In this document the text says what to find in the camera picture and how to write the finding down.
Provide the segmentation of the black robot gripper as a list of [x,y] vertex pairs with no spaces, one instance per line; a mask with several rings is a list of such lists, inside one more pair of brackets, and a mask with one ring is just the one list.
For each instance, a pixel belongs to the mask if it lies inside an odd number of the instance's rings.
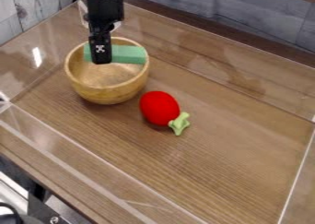
[[112,61],[109,32],[122,19],[122,0],[86,0],[88,44],[96,65],[109,64]]

